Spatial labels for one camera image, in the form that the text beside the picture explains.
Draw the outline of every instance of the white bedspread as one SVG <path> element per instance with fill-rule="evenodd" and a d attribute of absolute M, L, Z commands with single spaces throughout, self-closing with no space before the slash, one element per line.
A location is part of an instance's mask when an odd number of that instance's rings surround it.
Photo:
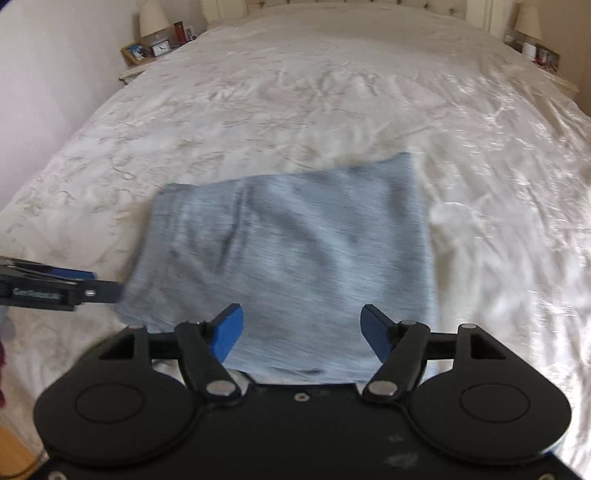
<path fill-rule="evenodd" d="M 0 254 L 123 280 L 171 182 L 414 154 L 444 330 L 474 322 L 568 395 L 561 457 L 591 476 L 591 119 L 518 53 L 396 5 L 266 9 L 209 31 L 103 105 L 0 215 Z M 32 447 L 34 398 L 117 331 L 110 307 L 4 327 L 2 412 Z"/>

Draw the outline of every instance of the red thermos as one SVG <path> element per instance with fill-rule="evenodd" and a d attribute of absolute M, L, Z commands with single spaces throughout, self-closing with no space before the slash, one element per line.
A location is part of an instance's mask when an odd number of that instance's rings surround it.
<path fill-rule="evenodd" d="M 174 24 L 174 31 L 177 33 L 178 41 L 181 45 L 185 45 L 187 42 L 187 36 L 184 31 L 183 22 L 176 22 Z"/>

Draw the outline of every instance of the folded blue towel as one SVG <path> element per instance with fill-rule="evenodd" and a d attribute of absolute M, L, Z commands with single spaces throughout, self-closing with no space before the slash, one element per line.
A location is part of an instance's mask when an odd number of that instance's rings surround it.
<path fill-rule="evenodd" d="M 116 309 L 151 331 L 213 319 L 245 330 L 224 363 L 294 382 L 363 382 L 380 363 L 359 328 L 373 303 L 436 327 L 427 227 L 412 158 L 191 186 L 156 197 Z"/>

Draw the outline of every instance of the wall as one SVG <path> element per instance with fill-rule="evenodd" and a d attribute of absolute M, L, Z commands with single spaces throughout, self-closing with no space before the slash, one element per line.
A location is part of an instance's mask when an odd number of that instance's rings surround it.
<path fill-rule="evenodd" d="M 591 116 L 591 38 L 587 42 L 587 53 L 585 55 L 585 70 L 583 72 L 583 79 L 579 84 L 581 92 L 576 100 L 579 107 L 588 116 Z"/>
<path fill-rule="evenodd" d="M 0 209 L 121 88 L 144 0 L 12 0 L 0 11 Z M 205 30 L 199 0 L 161 0 Z"/>

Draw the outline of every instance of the photo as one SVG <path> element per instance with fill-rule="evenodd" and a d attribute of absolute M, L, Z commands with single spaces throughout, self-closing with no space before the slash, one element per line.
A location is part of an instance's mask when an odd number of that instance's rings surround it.
<path fill-rule="evenodd" d="M 152 57 L 152 54 L 140 43 L 132 43 L 121 49 L 124 57 L 134 65 L 140 65 Z"/>
<path fill-rule="evenodd" d="M 537 52 L 535 55 L 537 64 L 544 70 L 557 74 L 560 65 L 560 55 L 543 45 L 537 45 Z"/>

